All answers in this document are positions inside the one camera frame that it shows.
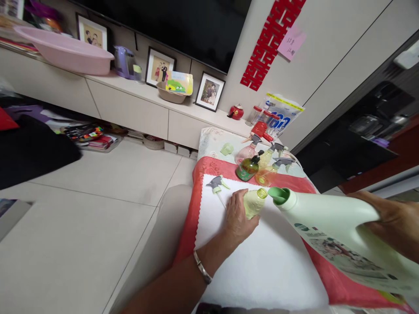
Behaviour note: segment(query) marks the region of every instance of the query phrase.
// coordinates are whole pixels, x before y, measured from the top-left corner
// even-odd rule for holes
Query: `pink sticky note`
[[[291,61],[300,49],[307,35],[294,23],[284,36],[278,47],[278,51]]]

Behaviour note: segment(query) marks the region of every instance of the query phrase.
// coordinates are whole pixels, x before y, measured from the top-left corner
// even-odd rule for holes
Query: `hand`
[[[381,220],[365,225],[404,257],[419,263],[419,204],[389,201],[366,191],[347,196],[371,204]]]
[[[243,197],[248,189],[233,193],[227,204],[227,218],[222,233],[228,245],[236,248],[252,234],[259,224],[259,216],[248,220],[244,209]]]

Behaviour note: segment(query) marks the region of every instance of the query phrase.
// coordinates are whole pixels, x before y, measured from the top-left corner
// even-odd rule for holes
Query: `yellow bottle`
[[[261,161],[259,161],[259,169],[265,169],[269,162],[271,161],[272,154],[275,150],[278,150],[279,157],[281,157],[281,152],[283,151],[284,146],[280,143],[272,143],[272,146],[265,151],[265,153],[261,156]]]
[[[265,205],[265,198],[268,192],[264,188],[259,190],[248,191],[243,197],[244,209],[246,210],[246,218],[252,219],[253,216],[258,215]]]
[[[272,166],[267,166],[265,169],[260,170],[255,175],[254,178],[259,185],[264,187],[270,186],[275,178],[275,175],[278,173],[279,167],[282,164],[290,165],[295,162],[293,159],[284,157],[274,158],[274,160],[276,160],[276,162],[274,162]]]

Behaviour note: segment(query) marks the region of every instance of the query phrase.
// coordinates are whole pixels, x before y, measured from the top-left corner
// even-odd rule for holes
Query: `cardboard box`
[[[198,160],[198,151],[197,150],[194,150],[194,151],[191,152],[191,158],[195,159],[195,160]]]
[[[185,157],[189,157],[191,155],[191,151],[187,147],[179,146],[178,147],[178,154],[182,155],[182,156],[185,156]]]
[[[8,209],[1,210],[2,202],[0,198],[0,241],[9,233],[9,231],[19,222],[24,214],[31,208],[28,203],[17,200]]]
[[[171,153],[177,154],[178,153],[178,146],[175,145],[172,142],[165,141],[165,150],[167,150]]]

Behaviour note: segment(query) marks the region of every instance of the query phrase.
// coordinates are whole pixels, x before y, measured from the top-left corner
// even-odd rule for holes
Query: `bottle label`
[[[254,174],[250,174],[244,170],[241,165],[237,167],[236,174],[243,181],[249,181],[254,176]]]
[[[399,294],[413,289],[398,274],[376,265],[316,227],[301,223],[293,226],[313,249],[353,281]]]

